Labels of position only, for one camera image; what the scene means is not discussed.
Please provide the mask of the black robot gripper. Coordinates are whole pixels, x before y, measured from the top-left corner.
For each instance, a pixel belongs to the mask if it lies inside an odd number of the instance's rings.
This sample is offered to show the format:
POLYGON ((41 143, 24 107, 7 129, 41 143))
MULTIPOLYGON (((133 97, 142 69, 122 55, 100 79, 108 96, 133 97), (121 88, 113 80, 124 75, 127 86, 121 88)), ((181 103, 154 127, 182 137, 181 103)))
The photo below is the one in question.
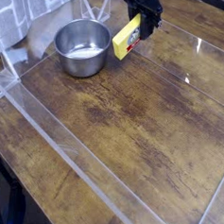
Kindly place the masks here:
POLYGON ((129 19, 141 14, 140 39, 145 41, 153 32, 154 26, 159 27, 162 19, 163 7, 160 0, 125 0, 128 6, 129 19))

